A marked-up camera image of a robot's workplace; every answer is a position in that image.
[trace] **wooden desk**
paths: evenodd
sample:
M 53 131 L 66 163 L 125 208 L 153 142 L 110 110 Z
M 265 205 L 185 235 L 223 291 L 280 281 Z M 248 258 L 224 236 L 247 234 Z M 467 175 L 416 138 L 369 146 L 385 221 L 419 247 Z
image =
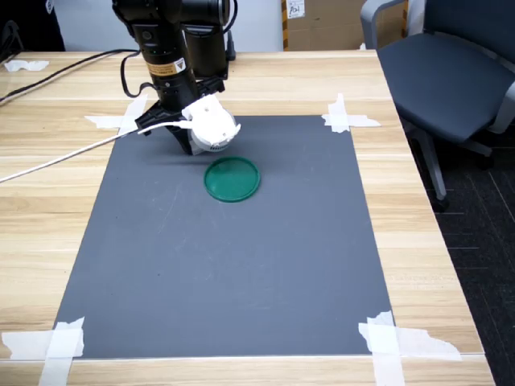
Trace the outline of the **wooden desk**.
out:
M 20 59 L 51 63 L 42 72 L 2 68 L 0 94 L 87 55 L 22 54 Z M 120 84 L 121 57 L 85 65 L 4 103 L 0 175 L 113 135 L 84 115 L 125 112 L 130 100 Z M 141 57 L 128 63 L 126 75 L 133 91 L 149 80 Z M 375 52 L 240 54 L 226 89 L 219 98 L 235 115 L 322 115 L 342 92 L 349 114 L 366 114 L 382 124 L 352 129 L 352 137 L 393 314 L 399 327 L 428 330 L 463 353 L 463 362 L 404 359 L 406 384 L 494 384 Z M 0 185 L 0 331 L 52 328 L 111 148 Z M 0 346 L 1 358 L 9 358 L 6 347 Z M 1 363 L 0 385 L 37 384 L 41 367 Z M 79 360 L 68 384 L 373 385 L 375 380 L 371 356 L 354 356 Z

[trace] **cardboard box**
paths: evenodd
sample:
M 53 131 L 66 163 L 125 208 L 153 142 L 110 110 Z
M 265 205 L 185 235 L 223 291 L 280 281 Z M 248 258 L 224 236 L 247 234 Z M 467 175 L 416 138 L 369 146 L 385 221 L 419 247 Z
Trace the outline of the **cardboard box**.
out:
M 365 41 L 360 12 L 365 0 L 304 0 L 305 16 L 288 20 L 290 51 L 356 50 Z M 403 4 L 377 16 L 379 47 L 401 38 Z

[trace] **chair armrest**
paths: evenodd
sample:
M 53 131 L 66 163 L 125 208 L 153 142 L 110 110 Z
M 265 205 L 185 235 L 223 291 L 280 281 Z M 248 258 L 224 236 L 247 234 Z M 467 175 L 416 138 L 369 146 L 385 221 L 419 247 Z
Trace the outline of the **chair armrest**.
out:
M 404 0 L 367 0 L 361 8 L 361 26 L 365 37 L 365 46 L 369 50 L 377 50 L 377 14 L 388 8 L 404 2 Z
M 513 122 L 515 118 L 515 82 L 509 86 L 506 92 L 505 98 L 502 101 L 497 118 L 490 126 L 489 131 L 502 134 L 508 129 L 508 126 Z

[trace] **chair wheel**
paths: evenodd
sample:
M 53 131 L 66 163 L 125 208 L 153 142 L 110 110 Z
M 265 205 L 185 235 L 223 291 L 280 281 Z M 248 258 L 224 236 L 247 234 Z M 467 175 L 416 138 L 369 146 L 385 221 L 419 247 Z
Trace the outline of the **chair wheel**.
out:
M 431 206 L 433 207 L 434 213 L 443 213 L 449 208 L 449 200 L 437 199 L 435 201 L 431 201 Z
M 493 165 L 494 165 L 493 157 L 492 156 L 489 156 L 489 157 L 485 157 L 485 156 L 478 157 L 478 159 L 476 161 L 476 165 L 481 170 L 492 169 Z

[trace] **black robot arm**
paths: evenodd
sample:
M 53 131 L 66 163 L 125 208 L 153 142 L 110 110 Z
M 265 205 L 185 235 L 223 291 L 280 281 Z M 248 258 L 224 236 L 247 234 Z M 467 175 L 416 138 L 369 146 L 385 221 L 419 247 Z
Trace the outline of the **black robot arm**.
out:
M 113 0 L 113 10 L 138 43 L 152 78 L 152 84 L 143 84 L 140 92 L 152 87 L 159 96 L 159 101 L 136 120 L 141 129 L 177 121 L 181 111 L 203 95 L 224 91 L 227 57 L 222 26 L 229 20 L 229 0 Z M 126 87 L 125 61 L 122 84 L 126 94 L 135 97 Z M 198 83 L 195 63 L 203 79 Z M 168 129 L 191 154 L 189 132 L 172 126 Z

